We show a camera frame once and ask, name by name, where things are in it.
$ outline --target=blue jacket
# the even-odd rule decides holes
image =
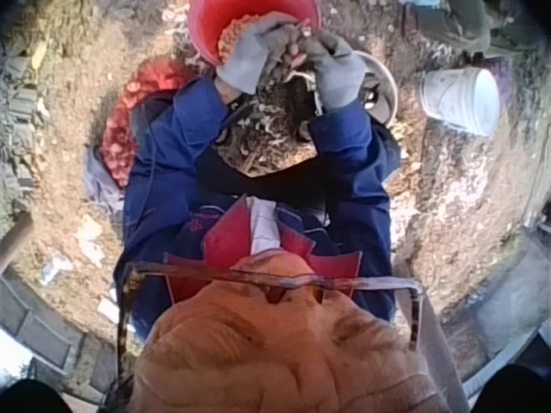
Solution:
[[[201,188],[195,161],[218,137],[227,115],[213,80],[202,77],[180,90],[173,106],[152,123],[126,188],[124,251],[114,273],[118,294],[127,262],[163,262],[165,253],[202,259],[201,241],[216,219],[204,219],[200,231],[190,231],[185,224],[194,216],[207,216],[200,212],[223,213],[236,199]],[[311,238],[316,255],[360,250],[359,276],[392,275],[382,136],[358,101],[313,119],[309,127],[331,173],[327,203],[331,224],[324,229],[312,215],[284,205],[276,210],[278,219]],[[391,292],[355,292],[353,300],[377,317],[393,316]],[[169,306],[165,280],[146,280],[132,310],[138,336],[145,339]]]

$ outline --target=white bucket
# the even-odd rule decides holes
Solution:
[[[430,71],[421,85],[423,109],[454,129],[490,136],[498,125],[499,91],[490,71]]]

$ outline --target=gray glove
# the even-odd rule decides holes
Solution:
[[[300,30],[291,15],[271,12],[246,28],[235,42],[233,53],[216,74],[235,89],[254,95],[260,76],[282,61],[287,46],[296,42]]]
[[[341,37],[315,30],[301,45],[314,64],[316,89],[326,110],[343,108],[358,97],[367,66]]]

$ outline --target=red mesh bag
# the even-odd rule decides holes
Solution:
[[[152,92],[181,88],[192,76],[185,65],[164,57],[145,62],[125,87],[107,119],[100,148],[103,162],[119,187],[127,185],[138,149],[130,133],[130,110]]]

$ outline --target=wooden stick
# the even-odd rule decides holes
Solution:
[[[0,274],[13,261],[17,252],[27,241],[28,236],[33,232],[34,223],[31,213],[23,213],[15,225],[0,240]]]

